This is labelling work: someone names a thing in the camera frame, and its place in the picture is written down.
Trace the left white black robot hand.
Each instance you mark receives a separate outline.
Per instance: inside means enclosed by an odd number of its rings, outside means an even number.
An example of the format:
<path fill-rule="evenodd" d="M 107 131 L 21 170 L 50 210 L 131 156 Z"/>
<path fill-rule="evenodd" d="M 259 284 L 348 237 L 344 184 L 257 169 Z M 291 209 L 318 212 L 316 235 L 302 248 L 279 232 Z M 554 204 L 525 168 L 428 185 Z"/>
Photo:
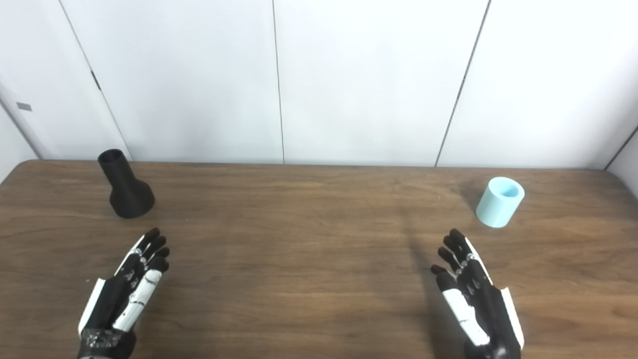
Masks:
<path fill-rule="evenodd" d="M 89 330 L 132 331 L 169 268 L 167 239 L 158 228 L 142 235 L 128 250 L 114 275 L 97 279 L 78 323 Z"/>

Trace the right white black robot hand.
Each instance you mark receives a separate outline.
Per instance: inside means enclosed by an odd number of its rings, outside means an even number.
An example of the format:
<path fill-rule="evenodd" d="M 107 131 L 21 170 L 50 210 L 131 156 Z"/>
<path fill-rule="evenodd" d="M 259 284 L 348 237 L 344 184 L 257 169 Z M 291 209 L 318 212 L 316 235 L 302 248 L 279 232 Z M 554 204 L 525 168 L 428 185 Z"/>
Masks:
<path fill-rule="evenodd" d="M 438 288 L 466 335 L 467 359 L 520 359 L 525 340 L 508 288 L 497 288 L 479 253 L 453 228 L 438 255 L 449 268 L 433 264 Z"/>

